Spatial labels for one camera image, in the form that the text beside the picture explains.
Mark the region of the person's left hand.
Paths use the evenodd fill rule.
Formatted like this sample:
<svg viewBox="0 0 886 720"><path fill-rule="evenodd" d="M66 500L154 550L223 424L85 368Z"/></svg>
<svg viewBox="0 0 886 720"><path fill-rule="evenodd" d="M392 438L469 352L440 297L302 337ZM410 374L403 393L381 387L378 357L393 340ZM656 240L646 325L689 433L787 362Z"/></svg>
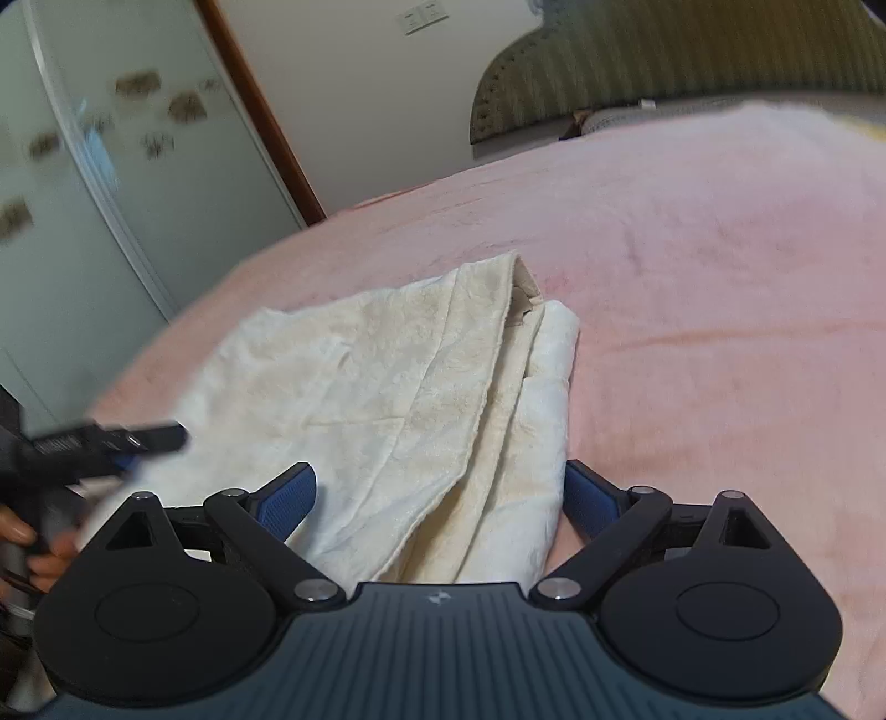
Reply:
<svg viewBox="0 0 886 720"><path fill-rule="evenodd" d="M46 594L59 582L78 557L78 530L81 519L65 513L53 521L54 531L45 540L9 507L2 507L2 548L25 549L27 584L38 594Z"/></svg>

